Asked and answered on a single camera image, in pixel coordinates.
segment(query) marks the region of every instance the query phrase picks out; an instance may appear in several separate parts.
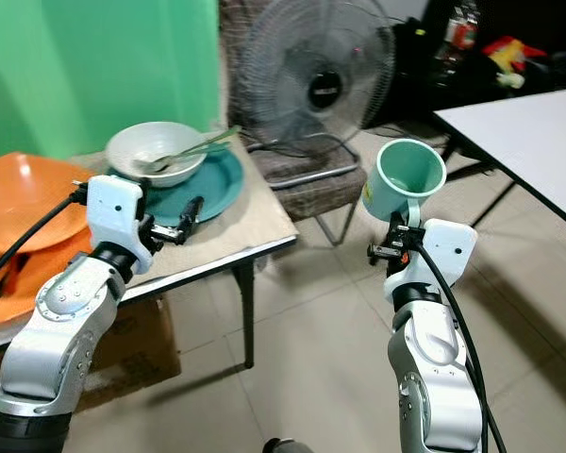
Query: cardboard box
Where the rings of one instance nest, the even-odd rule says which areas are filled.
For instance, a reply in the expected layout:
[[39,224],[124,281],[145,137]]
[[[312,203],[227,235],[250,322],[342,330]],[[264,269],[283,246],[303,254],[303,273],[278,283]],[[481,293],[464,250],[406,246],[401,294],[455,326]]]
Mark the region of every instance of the cardboard box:
[[[0,364],[3,352],[0,352]],[[76,411],[180,374],[172,318],[161,297],[121,307],[92,358]]]

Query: teal cup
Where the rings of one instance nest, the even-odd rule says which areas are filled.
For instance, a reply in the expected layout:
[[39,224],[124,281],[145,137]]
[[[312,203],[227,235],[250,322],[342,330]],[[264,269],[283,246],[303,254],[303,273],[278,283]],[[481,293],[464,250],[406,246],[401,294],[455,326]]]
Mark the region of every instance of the teal cup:
[[409,226],[420,223],[419,207],[446,180],[441,156],[425,143],[400,139],[386,143],[362,191],[373,217],[389,222],[393,212],[408,214]]

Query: chair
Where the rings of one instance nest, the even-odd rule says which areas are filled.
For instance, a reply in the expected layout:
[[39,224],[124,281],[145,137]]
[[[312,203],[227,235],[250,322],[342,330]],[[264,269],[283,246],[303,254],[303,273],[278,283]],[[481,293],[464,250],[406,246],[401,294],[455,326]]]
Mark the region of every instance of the chair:
[[[250,134],[251,122],[243,118],[237,109],[239,98],[234,89],[235,74],[244,37],[269,3],[269,0],[220,2],[221,38],[229,83],[227,121],[230,125],[242,126]],[[276,152],[273,150],[276,143],[258,143],[251,135],[241,138],[291,219],[295,222],[315,217],[327,239],[334,246],[341,244],[367,180],[358,154],[347,143],[341,143],[330,134],[314,134],[302,141],[302,149],[311,151],[310,157],[302,158]],[[323,152],[332,147],[332,141],[338,141],[340,146]],[[345,205],[350,205],[350,209],[342,231],[336,237],[321,214]]]

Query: white bowl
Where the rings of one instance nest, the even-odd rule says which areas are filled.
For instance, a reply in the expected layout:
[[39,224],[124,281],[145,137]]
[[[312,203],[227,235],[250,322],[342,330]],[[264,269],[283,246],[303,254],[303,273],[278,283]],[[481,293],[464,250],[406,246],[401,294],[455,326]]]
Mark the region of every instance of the white bowl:
[[134,159],[155,160],[177,154],[203,140],[204,136],[197,130],[180,123],[140,123],[121,130],[109,140],[107,160],[115,170],[131,179],[139,181],[146,177],[152,187],[172,187],[194,175],[206,155],[179,159],[158,175],[143,173]]

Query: teal plate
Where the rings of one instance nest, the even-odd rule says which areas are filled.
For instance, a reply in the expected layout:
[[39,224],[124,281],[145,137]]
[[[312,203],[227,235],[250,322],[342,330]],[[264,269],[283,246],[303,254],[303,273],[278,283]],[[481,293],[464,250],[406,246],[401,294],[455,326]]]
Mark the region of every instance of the teal plate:
[[229,151],[208,155],[197,173],[177,186],[150,189],[146,211],[155,216],[158,225],[176,227],[178,216],[195,196],[204,197],[199,222],[216,217],[241,193],[243,169]]

